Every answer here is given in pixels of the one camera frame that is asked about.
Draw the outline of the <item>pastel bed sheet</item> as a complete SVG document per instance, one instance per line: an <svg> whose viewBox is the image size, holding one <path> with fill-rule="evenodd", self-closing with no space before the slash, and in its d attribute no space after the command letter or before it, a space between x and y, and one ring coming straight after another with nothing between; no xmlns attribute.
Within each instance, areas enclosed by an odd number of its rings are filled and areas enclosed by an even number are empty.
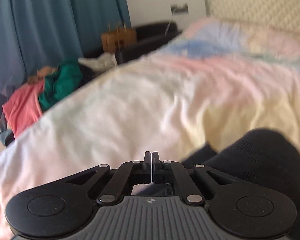
<svg viewBox="0 0 300 240"><path fill-rule="evenodd" d="M0 239L21 191L98 164L157 151L183 160L272 128L300 152L300 35L217 18L89 82L45 112L0 155Z"/></svg>

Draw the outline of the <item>black sweater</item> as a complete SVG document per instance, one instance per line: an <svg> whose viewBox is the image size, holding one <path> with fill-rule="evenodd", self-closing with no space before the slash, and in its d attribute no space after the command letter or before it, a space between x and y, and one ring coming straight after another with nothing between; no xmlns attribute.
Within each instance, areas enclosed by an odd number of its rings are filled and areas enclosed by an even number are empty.
<svg viewBox="0 0 300 240"><path fill-rule="evenodd" d="M285 194L298 213L288 237L300 239L300 154L282 134L254 129L221 152L205 144L182 164L185 168L206 165Z"/></svg>

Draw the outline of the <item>white cloth on chair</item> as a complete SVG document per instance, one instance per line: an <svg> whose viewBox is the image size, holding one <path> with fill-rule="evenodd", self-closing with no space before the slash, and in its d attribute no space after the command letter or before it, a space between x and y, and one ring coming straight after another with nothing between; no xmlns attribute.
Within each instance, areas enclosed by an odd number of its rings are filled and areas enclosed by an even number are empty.
<svg viewBox="0 0 300 240"><path fill-rule="evenodd" d="M78 58L79 64L88 67L93 72L106 72L110 69L117 68L115 55L112 53L103 53L98 58Z"/></svg>

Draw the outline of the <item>green garment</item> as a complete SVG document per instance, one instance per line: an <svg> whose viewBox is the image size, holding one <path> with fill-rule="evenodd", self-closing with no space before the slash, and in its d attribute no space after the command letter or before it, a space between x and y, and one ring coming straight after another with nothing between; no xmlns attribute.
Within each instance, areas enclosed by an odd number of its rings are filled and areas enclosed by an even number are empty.
<svg viewBox="0 0 300 240"><path fill-rule="evenodd" d="M45 77L44 90L38 96L42 112L74 92L80 85L83 74L77 59L61 62L56 72Z"/></svg>

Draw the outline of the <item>brown paper bag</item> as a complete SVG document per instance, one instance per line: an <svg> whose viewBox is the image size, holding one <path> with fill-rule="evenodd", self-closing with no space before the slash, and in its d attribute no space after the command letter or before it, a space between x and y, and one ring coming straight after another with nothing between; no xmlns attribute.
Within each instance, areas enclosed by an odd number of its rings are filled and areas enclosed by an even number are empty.
<svg viewBox="0 0 300 240"><path fill-rule="evenodd" d="M136 30L125 23L117 23L114 28L108 24L108 31L101 34L101 41L104 52L114 53L136 44Z"/></svg>

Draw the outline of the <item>teal curtain right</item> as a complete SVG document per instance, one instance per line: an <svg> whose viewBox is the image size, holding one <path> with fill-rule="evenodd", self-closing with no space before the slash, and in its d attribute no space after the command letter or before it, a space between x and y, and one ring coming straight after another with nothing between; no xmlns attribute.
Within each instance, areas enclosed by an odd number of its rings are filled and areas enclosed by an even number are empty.
<svg viewBox="0 0 300 240"><path fill-rule="evenodd" d="M126 0L0 0L0 114L38 69L97 50L121 21L130 22Z"/></svg>

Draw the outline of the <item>tan garment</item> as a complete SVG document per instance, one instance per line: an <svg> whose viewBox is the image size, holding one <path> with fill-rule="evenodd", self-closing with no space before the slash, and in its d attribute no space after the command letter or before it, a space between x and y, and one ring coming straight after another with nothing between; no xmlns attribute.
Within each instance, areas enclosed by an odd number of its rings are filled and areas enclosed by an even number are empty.
<svg viewBox="0 0 300 240"><path fill-rule="evenodd" d="M51 67L51 66L43 66L40 70L36 72L36 75L33 75L28 78L27 83L33 84L37 83L43 79L45 79L46 76L52 75L55 72L57 72L57 67Z"/></svg>

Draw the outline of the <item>pink garment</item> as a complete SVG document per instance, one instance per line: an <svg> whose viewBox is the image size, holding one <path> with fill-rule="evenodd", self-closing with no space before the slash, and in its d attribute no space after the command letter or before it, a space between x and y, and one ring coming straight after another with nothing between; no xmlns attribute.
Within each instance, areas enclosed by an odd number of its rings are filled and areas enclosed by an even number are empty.
<svg viewBox="0 0 300 240"><path fill-rule="evenodd" d="M38 96L44 90L44 80L20 86L2 106L8 127L17 138L42 116Z"/></svg>

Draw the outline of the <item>wall socket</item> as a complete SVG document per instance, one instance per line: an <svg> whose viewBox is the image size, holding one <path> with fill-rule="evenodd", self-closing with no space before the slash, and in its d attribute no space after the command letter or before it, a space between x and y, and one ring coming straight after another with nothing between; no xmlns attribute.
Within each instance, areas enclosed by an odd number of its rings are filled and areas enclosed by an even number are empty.
<svg viewBox="0 0 300 240"><path fill-rule="evenodd" d="M188 4L187 3L173 4L170 7L171 7L171 13L172 13L172 15L176 15L176 14L188 14L189 13L189 8L188 8Z"/></svg>

